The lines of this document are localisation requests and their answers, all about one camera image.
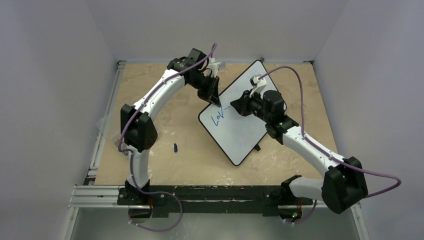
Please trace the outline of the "black framed whiteboard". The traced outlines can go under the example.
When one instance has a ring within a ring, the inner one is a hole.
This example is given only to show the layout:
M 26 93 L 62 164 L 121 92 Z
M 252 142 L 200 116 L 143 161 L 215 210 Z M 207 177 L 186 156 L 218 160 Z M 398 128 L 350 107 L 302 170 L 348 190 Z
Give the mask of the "black framed whiteboard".
M 267 134 L 266 122 L 280 117 L 287 104 L 260 60 L 254 61 L 209 104 L 198 120 L 234 166 L 239 166 Z

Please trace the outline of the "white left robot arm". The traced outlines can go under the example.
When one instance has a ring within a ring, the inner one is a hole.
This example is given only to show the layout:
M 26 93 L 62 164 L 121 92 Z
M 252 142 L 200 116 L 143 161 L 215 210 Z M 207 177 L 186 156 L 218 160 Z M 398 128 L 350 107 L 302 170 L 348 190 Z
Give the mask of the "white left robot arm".
M 148 191 L 149 150 L 158 138 L 154 120 L 165 104 L 184 86 L 192 86 L 197 96 L 217 107 L 219 99 L 219 62 L 213 59 L 217 44 L 209 53 L 193 48 L 188 56 L 171 60 L 162 77 L 148 93 L 132 105 L 124 104 L 120 110 L 121 134 L 117 150 L 127 153 L 129 176 L 125 187 L 129 197 L 138 205 L 146 203 Z

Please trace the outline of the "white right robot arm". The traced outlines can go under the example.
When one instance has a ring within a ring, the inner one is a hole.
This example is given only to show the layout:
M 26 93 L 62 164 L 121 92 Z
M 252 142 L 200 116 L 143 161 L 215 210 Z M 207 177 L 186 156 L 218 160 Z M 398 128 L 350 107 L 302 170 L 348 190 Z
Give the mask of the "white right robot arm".
M 300 124 L 286 114 L 287 105 L 280 92 L 263 94 L 246 90 L 230 105 L 243 116 L 255 116 L 265 122 L 267 134 L 310 163 L 322 179 L 295 175 L 281 183 L 280 199 L 288 204 L 301 198 L 322 201 L 334 213 L 341 214 L 369 195 L 361 162 L 343 157 L 309 137 Z

